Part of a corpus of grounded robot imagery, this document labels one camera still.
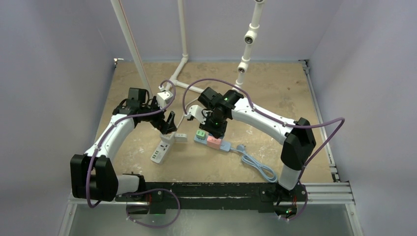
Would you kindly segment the white PVC pipe frame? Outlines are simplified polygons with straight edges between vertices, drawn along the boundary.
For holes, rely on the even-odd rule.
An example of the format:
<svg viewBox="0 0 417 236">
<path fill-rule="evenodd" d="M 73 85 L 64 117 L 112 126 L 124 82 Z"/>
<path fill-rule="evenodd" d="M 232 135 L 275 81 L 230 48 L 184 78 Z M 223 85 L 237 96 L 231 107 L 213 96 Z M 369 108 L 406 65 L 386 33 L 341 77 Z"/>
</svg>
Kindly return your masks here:
<svg viewBox="0 0 417 236">
<path fill-rule="evenodd" d="M 245 42 L 245 49 L 243 52 L 243 55 L 241 57 L 240 63 L 237 66 L 237 72 L 238 77 L 234 83 L 234 86 L 237 88 L 242 88 L 244 84 L 244 78 L 245 74 L 249 68 L 250 60 L 251 60 L 251 53 L 253 45 L 255 44 L 255 41 L 258 36 L 258 31 L 260 27 L 260 19 L 261 15 L 265 6 L 264 0 L 256 0 L 254 11 L 252 15 L 251 22 L 248 27 L 248 31 L 246 32 L 244 36 L 244 42 Z M 122 30 L 124 39 L 127 43 L 128 49 L 130 51 L 130 54 L 133 58 L 133 61 L 135 63 L 136 69 L 139 73 L 139 77 L 142 81 L 142 84 L 145 86 L 145 88 L 150 89 L 150 83 L 147 78 L 143 62 L 141 60 L 141 56 L 138 50 L 138 47 L 136 45 L 136 41 L 133 36 L 133 32 L 131 30 L 131 27 L 129 25 L 127 15 L 125 13 L 125 10 L 122 6 L 122 3 L 120 0 L 112 0 L 111 1 L 112 8 L 114 10 L 114 13 L 116 15 L 117 21 L 119 23 L 119 26 Z M 189 89 L 196 93 L 202 93 L 203 90 L 201 88 L 198 88 L 196 86 L 191 86 L 189 84 L 183 83 L 178 80 L 178 76 L 182 69 L 185 67 L 185 65 L 188 63 L 189 55 L 187 50 L 187 39 L 186 39 L 186 29 L 185 29 L 185 13 L 184 13 L 184 1 L 178 0 L 177 1 L 178 6 L 178 14 L 179 14 L 179 24 L 180 24 L 180 39 L 181 39 L 181 49 L 182 49 L 182 58 L 179 62 L 179 65 L 176 67 L 174 73 L 170 76 L 169 81 L 172 82 L 172 85 L 165 86 L 166 89 L 170 89 L 173 87 L 178 88 L 184 88 Z"/>
</svg>

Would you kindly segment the aluminium front rail frame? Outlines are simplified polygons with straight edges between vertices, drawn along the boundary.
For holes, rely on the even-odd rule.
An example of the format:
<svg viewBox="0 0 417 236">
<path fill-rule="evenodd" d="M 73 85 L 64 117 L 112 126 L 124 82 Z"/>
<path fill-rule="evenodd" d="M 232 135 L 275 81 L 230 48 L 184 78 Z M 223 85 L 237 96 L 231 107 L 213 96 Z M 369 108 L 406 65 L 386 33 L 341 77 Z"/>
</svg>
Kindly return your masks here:
<svg viewBox="0 0 417 236">
<path fill-rule="evenodd" d="M 277 199 L 271 183 L 148 182 L 91 209 L 70 197 L 61 236 L 361 236 L 348 183 L 306 183 Z"/>
</svg>

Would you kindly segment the white USB power strip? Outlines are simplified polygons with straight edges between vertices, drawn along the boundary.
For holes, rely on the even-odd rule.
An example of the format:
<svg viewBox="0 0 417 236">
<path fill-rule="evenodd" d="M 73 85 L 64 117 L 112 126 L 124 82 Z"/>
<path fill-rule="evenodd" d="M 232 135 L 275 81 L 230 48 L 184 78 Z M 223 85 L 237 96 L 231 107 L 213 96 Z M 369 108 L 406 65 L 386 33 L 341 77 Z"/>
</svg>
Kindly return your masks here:
<svg viewBox="0 0 417 236">
<path fill-rule="evenodd" d="M 164 141 L 159 142 L 153 154 L 151 155 L 150 160 L 156 164 L 162 165 L 171 148 L 172 144 Z"/>
</svg>

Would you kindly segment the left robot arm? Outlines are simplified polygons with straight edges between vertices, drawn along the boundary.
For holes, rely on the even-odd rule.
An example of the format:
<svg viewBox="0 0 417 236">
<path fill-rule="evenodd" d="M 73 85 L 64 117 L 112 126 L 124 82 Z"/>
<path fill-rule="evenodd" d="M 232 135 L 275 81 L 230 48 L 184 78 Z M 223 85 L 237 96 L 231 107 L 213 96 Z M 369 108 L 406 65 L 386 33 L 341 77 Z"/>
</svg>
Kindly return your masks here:
<svg viewBox="0 0 417 236">
<path fill-rule="evenodd" d="M 116 196 L 128 194 L 134 201 L 145 198 L 147 191 L 140 174 L 117 175 L 113 160 L 128 135 L 141 122 L 150 123 L 161 134 L 177 130 L 175 112 L 165 112 L 176 93 L 162 89 L 154 96 L 144 88 L 130 88 L 128 97 L 112 112 L 109 124 L 97 141 L 83 154 L 75 154 L 70 160 L 72 195 L 91 202 L 112 201 Z"/>
</svg>

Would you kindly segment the pink cube adapter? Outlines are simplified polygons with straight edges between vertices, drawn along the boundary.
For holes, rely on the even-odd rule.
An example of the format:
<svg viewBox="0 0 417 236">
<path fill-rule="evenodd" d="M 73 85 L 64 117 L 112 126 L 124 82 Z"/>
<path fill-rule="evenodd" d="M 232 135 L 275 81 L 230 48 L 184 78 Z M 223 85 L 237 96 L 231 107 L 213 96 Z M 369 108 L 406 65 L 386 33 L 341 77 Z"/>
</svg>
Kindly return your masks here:
<svg viewBox="0 0 417 236">
<path fill-rule="evenodd" d="M 220 149 L 222 145 L 222 139 L 215 138 L 213 136 L 207 137 L 207 146 L 213 149 Z"/>
</svg>

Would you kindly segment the green plug adapter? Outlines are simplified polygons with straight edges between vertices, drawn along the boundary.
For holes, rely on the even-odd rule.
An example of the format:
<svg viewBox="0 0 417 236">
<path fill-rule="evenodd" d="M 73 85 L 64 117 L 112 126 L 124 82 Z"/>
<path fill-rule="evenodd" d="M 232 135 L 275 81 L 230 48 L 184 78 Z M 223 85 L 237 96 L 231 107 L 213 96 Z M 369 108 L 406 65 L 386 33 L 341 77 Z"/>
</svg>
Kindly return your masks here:
<svg viewBox="0 0 417 236">
<path fill-rule="evenodd" d="M 207 137 L 207 133 L 203 130 L 197 130 L 196 137 L 201 140 L 205 140 Z"/>
</svg>

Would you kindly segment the light blue power strip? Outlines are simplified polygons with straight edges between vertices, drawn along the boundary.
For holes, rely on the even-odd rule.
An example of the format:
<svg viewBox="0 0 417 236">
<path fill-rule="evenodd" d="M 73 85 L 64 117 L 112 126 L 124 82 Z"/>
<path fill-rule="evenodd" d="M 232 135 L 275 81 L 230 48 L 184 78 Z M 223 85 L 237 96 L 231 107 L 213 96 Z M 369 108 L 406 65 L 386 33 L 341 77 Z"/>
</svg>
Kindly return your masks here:
<svg viewBox="0 0 417 236">
<path fill-rule="evenodd" d="M 229 152 L 232 147 L 230 142 L 224 141 L 223 139 L 216 139 L 212 135 L 207 134 L 203 139 L 200 136 L 195 135 L 194 142 L 223 152 Z"/>
</svg>

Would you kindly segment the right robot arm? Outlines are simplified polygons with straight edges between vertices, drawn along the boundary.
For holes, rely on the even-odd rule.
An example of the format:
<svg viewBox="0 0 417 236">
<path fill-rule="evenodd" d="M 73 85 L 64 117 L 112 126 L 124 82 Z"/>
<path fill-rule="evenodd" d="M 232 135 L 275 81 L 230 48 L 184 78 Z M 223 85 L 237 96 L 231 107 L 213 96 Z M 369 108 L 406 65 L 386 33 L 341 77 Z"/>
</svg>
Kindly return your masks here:
<svg viewBox="0 0 417 236">
<path fill-rule="evenodd" d="M 301 171 L 316 146 L 309 121 L 285 118 L 253 105 L 236 90 L 220 94 L 206 88 L 198 97 L 200 105 L 188 109 L 188 119 L 196 118 L 199 128 L 219 139 L 224 137 L 228 120 L 248 124 L 276 140 L 281 146 L 283 168 L 276 187 L 277 196 L 290 199 L 296 192 Z"/>
</svg>

